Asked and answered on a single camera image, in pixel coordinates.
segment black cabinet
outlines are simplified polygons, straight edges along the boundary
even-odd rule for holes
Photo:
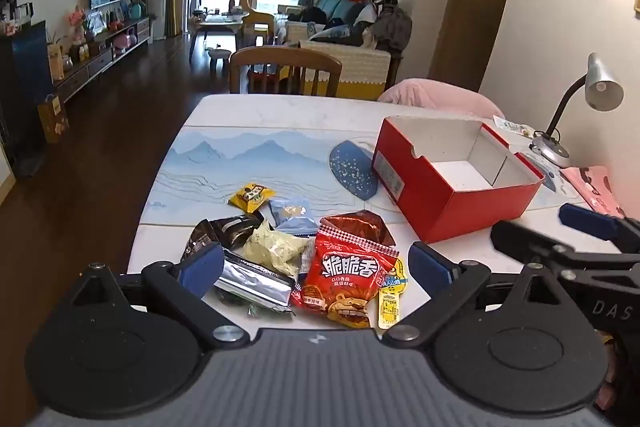
[[[52,92],[45,23],[0,37],[0,135],[17,176],[40,165],[46,140],[38,104]]]

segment blue snack wrapper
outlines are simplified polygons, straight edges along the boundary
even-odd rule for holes
[[[276,230],[291,235],[315,235],[318,223],[309,211],[309,202],[302,198],[279,198],[269,200],[271,214],[276,220]]]

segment lamp base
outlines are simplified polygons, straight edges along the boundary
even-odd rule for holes
[[[533,139],[531,149],[537,149],[551,163],[562,169],[571,167],[571,158],[567,150],[560,145],[560,142],[547,136],[540,134]]]

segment gray ribbed surface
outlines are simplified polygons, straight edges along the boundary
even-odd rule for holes
[[[164,407],[117,421],[82,420],[45,410],[30,427],[391,425],[608,424],[589,410],[533,421],[476,409],[446,389],[420,353],[383,346],[372,330],[263,330],[254,345],[213,356],[196,384]]]

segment desk lamp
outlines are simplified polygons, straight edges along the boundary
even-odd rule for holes
[[[584,97],[590,107],[598,111],[611,111],[622,103],[625,92],[618,83],[616,77],[602,63],[597,54],[589,55],[587,74],[567,89],[556,109],[554,117],[551,119],[548,129],[545,132],[536,131],[536,137],[531,144],[532,149],[540,151],[546,159],[561,168],[571,167],[569,153],[560,145],[558,140],[551,135],[556,130],[562,112],[569,102],[569,99],[578,89],[584,86]]]

